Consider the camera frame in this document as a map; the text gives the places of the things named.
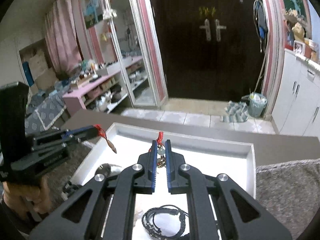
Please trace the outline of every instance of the cabinet handle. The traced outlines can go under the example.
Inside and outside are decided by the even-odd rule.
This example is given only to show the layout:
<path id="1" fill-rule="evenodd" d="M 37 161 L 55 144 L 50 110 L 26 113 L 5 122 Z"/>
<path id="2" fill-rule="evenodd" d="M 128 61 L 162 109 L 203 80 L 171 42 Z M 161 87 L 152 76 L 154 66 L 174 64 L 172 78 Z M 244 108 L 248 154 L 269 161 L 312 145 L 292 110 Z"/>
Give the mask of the cabinet handle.
<path id="1" fill-rule="evenodd" d="M 298 95 L 299 93 L 299 88 L 300 88 L 300 85 L 297 86 L 297 90 L 296 90 L 296 96 Z"/>
<path id="2" fill-rule="evenodd" d="M 316 120 L 316 117 L 317 117 L 317 115 L 318 115 L 318 112 L 319 112 L 319 106 L 316 108 L 316 110 L 315 110 L 315 113 L 314 113 L 314 115 L 313 115 L 313 121 L 312 121 L 312 123 Z"/>
<path id="3" fill-rule="evenodd" d="M 310 70 L 308 70 L 308 73 L 309 73 L 310 75 L 313 75 L 313 76 L 314 76 L 314 74 L 313 74 Z"/>
<path id="4" fill-rule="evenodd" d="M 294 92 L 294 89 L 296 88 L 296 84 L 297 84 L 297 82 L 295 81 L 294 84 L 293 84 L 293 88 L 292 88 L 293 92 Z"/>

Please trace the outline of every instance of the human hand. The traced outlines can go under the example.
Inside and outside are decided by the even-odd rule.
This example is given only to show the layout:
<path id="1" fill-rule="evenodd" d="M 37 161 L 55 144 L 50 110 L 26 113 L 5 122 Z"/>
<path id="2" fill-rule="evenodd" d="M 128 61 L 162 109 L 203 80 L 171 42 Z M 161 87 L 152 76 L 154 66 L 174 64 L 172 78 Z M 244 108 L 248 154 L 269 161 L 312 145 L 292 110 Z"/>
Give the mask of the human hand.
<path id="1" fill-rule="evenodd" d="M 45 214 L 51 209 L 50 191 L 46 176 L 41 178 L 40 187 L 4 182 L 3 188 L 4 202 L 23 220 L 27 219 L 27 212 L 29 211 L 22 199 L 23 197 L 29 201 L 33 201 L 35 212 Z"/>

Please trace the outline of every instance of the cardboard box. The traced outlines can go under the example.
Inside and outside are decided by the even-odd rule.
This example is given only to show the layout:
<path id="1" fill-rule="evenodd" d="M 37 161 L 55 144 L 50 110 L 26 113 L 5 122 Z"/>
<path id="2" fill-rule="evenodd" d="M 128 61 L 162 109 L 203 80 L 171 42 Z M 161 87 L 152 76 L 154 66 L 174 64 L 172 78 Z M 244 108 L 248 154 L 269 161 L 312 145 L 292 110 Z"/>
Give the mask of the cardboard box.
<path id="1" fill-rule="evenodd" d="M 38 89 L 38 87 L 37 87 L 36 84 L 33 84 L 33 85 L 30 87 L 30 89 L 31 89 L 32 95 L 35 95 L 35 94 L 38 93 L 38 91 L 39 91 L 39 89 Z"/>
<path id="2" fill-rule="evenodd" d="M 45 70 L 36 80 L 35 83 L 39 89 L 46 90 L 52 87 L 58 79 L 53 68 Z"/>
<path id="3" fill-rule="evenodd" d="M 36 80 L 41 76 L 46 70 L 48 70 L 48 65 L 44 57 L 44 52 L 39 50 L 38 53 L 28 60 L 29 68 L 33 80 Z"/>

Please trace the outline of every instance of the white tray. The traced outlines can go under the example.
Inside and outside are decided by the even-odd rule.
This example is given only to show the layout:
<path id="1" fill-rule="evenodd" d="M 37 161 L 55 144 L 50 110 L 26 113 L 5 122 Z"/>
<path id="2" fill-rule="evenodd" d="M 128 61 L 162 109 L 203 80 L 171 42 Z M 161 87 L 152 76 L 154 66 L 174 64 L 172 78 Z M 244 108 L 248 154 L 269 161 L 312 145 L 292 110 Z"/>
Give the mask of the white tray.
<path id="1" fill-rule="evenodd" d="M 152 140 L 157 139 L 158 133 L 157 130 L 114 123 L 108 129 L 107 137 L 115 145 L 118 153 L 115 154 L 108 147 L 105 139 L 100 139 L 79 166 L 71 182 L 84 185 L 103 163 L 116 164 L 123 168 L 137 163 L 139 155 L 148 152 Z M 206 175 L 227 174 L 255 198 L 256 167 L 253 144 L 164 132 L 163 142 L 167 139 L 171 140 L 172 151 L 183 154 L 186 163 Z M 185 194 L 168 193 L 166 168 L 163 167 L 157 169 L 155 193 L 137 195 L 135 213 L 142 211 L 143 214 L 150 208 L 166 204 L 173 204 L 188 211 Z M 174 235 L 180 228 L 178 216 L 159 214 L 155 217 L 155 222 L 164 229 L 163 234 L 168 236 Z M 186 224 L 184 234 L 189 232 L 188 221 Z M 133 228 L 132 239 L 151 239 L 140 219 Z"/>

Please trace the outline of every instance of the gold sign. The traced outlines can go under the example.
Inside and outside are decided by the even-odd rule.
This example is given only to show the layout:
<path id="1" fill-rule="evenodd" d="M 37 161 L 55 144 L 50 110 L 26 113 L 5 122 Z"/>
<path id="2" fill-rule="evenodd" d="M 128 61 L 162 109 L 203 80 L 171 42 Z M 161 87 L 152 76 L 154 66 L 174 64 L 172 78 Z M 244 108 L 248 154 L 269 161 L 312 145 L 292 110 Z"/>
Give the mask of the gold sign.
<path id="1" fill-rule="evenodd" d="M 211 7 L 211 9 L 209 9 L 208 7 L 199 7 L 199 16 L 202 17 L 209 17 L 211 16 L 212 18 L 214 17 L 214 14 L 216 12 L 215 7 Z"/>

